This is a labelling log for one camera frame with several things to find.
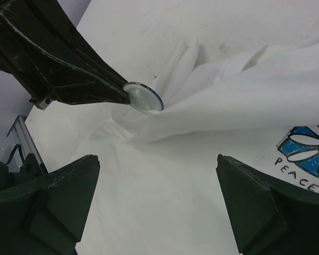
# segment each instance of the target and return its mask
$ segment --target white table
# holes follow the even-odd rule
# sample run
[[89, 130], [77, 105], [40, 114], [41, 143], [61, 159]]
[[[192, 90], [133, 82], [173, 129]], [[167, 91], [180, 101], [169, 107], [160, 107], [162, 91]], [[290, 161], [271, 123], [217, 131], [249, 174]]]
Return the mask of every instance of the white table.
[[[199, 38], [203, 63], [266, 44], [294, 44], [318, 28], [319, 4], [308, 0], [92, 0], [78, 25], [104, 61], [145, 84], [165, 68], [180, 38]], [[53, 102], [31, 111], [27, 127], [49, 171], [71, 161], [110, 106]]]

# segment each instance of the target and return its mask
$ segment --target wire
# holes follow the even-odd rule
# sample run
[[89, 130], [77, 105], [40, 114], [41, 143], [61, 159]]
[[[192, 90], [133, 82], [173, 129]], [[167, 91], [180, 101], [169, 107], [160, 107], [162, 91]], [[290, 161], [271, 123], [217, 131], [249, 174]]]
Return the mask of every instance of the wire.
[[9, 159], [8, 161], [6, 162], [6, 166], [12, 161], [13, 159], [13, 156], [16, 152], [16, 150], [19, 149], [19, 155], [20, 155], [20, 158], [21, 158], [21, 161], [22, 161], [22, 164], [25, 165], [25, 159], [23, 158], [23, 154], [22, 154], [22, 148], [21, 148], [21, 144], [16, 144], [13, 148], [13, 150], [11, 151], [11, 154], [9, 156]]

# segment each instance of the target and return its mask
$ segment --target white fabric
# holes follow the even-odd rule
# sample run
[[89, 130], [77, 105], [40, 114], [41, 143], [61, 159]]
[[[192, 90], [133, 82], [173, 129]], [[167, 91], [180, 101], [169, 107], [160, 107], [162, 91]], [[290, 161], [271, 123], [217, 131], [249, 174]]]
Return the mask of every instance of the white fabric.
[[116, 106], [80, 146], [75, 157], [102, 167], [79, 253], [238, 254], [218, 154], [319, 192], [276, 149], [292, 127], [319, 125], [319, 34], [195, 67], [198, 51], [180, 42], [154, 84], [164, 111]]

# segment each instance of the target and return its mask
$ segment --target flower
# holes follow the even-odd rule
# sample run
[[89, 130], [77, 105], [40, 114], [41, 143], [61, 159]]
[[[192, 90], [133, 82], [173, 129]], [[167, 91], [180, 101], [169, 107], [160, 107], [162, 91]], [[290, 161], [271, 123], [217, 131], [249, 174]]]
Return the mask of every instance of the flower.
[[319, 126], [295, 127], [278, 150], [289, 162], [319, 177]]

